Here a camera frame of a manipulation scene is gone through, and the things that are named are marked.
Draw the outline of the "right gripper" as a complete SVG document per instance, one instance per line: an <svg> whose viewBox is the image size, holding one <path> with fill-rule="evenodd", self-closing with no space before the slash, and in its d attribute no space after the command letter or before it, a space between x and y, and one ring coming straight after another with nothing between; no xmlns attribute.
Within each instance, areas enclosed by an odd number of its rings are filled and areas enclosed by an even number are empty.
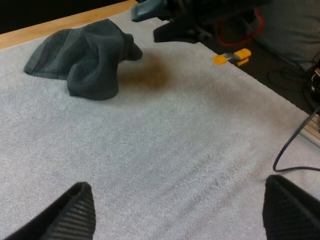
<svg viewBox="0 0 320 240"><path fill-rule="evenodd" d="M153 31L155 43L198 43L214 36L218 21L239 16L269 0L169 0L168 23Z"/></svg>

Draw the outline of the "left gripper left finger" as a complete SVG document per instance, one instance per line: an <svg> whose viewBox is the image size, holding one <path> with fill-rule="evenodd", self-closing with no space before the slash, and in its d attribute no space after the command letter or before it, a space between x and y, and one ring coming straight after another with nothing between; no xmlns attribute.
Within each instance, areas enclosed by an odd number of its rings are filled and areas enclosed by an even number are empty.
<svg viewBox="0 0 320 240"><path fill-rule="evenodd" d="M96 211L92 188L77 182L7 240L92 240Z"/></svg>

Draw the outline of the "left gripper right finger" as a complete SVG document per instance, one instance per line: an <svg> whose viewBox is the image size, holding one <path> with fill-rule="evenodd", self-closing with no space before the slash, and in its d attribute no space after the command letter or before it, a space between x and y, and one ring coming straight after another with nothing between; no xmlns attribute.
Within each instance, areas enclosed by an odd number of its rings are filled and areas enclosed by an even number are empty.
<svg viewBox="0 0 320 240"><path fill-rule="evenodd" d="M281 175L266 179L262 219L268 240L320 238L320 201Z"/></svg>

